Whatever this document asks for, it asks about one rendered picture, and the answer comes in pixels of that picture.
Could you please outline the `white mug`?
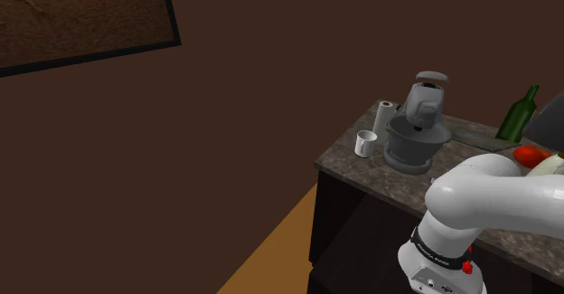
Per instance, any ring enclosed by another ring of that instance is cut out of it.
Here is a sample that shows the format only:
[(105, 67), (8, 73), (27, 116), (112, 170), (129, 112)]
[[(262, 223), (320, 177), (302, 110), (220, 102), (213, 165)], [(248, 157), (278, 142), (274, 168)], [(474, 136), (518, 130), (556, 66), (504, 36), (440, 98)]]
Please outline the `white mug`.
[(356, 135), (354, 153), (362, 158), (371, 157), (377, 138), (377, 135), (370, 130), (360, 130)]

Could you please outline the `dark kitchen cabinet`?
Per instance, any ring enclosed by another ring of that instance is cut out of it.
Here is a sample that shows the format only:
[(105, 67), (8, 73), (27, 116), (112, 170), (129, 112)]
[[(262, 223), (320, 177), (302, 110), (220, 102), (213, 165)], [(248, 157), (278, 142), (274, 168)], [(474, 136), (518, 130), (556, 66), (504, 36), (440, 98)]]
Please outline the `dark kitchen cabinet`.
[[(318, 176), (306, 294), (416, 294), (397, 251), (419, 218), (414, 187), (362, 190), (338, 175)], [(474, 244), (488, 294), (564, 294), (564, 241), (485, 230)]]

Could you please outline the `white paper towel roll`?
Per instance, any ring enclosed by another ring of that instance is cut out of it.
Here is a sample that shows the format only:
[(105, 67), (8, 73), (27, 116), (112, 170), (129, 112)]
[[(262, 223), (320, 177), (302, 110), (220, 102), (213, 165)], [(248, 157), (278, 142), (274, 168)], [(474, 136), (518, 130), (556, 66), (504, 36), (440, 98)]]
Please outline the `white paper towel roll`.
[(377, 136), (376, 144), (382, 144), (387, 141), (389, 132), (386, 126), (395, 113), (396, 105), (393, 102), (383, 100), (379, 103), (372, 127), (372, 132)]

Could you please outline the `grey stand mixer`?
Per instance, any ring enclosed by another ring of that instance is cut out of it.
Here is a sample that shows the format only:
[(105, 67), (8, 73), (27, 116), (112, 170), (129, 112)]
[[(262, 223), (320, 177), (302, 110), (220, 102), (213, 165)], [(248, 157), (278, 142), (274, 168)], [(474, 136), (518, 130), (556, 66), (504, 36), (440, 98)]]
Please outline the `grey stand mixer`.
[(438, 71), (421, 71), (416, 75), (406, 101), (388, 121), (388, 140), (383, 160), (391, 168), (407, 175), (424, 175), (433, 156), (452, 138), (441, 124), (445, 90), (449, 78)]

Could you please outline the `grey flat board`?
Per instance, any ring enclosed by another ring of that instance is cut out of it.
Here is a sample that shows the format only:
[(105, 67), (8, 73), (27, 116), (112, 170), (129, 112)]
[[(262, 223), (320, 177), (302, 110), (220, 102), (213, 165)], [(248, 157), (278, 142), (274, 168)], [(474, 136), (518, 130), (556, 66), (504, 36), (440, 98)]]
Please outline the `grey flat board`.
[(488, 152), (499, 152), (509, 148), (518, 147), (520, 144), (498, 138), (491, 138), (473, 130), (452, 128), (452, 139), (471, 147), (480, 148)]

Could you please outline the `green glass bottle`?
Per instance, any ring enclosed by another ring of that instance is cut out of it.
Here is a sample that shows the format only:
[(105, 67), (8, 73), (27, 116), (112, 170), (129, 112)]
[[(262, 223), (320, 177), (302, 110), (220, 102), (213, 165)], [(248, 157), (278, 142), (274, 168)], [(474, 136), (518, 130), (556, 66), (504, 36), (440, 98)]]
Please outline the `green glass bottle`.
[(531, 85), (527, 94), (512, 104), (496, 133), (496, 138), (515, 143), (522, 140), (522, 131), (537, 109), (534, 98), (539, 87), (537, 84)]

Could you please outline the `red round fruit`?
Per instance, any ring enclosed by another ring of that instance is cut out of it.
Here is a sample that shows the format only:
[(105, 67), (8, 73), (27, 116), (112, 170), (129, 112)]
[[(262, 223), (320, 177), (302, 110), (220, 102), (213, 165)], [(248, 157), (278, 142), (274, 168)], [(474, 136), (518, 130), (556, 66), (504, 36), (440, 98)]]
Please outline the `red round fruit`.
[(513, 150), (512, 156), (520, 165), (533, 169), (543, 160), (550, 157), (551, 153), (546, 149), (535, 146), (521, 146)]

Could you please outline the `framed brown wall picture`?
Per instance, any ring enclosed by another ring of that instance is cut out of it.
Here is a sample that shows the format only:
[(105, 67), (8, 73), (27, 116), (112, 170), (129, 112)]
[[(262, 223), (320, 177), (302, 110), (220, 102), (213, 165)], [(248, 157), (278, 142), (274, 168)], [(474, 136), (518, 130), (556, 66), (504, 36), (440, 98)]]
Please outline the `framed brown wall picture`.
[(0, 0), (0, 78), (181, 43), (172, 0)]

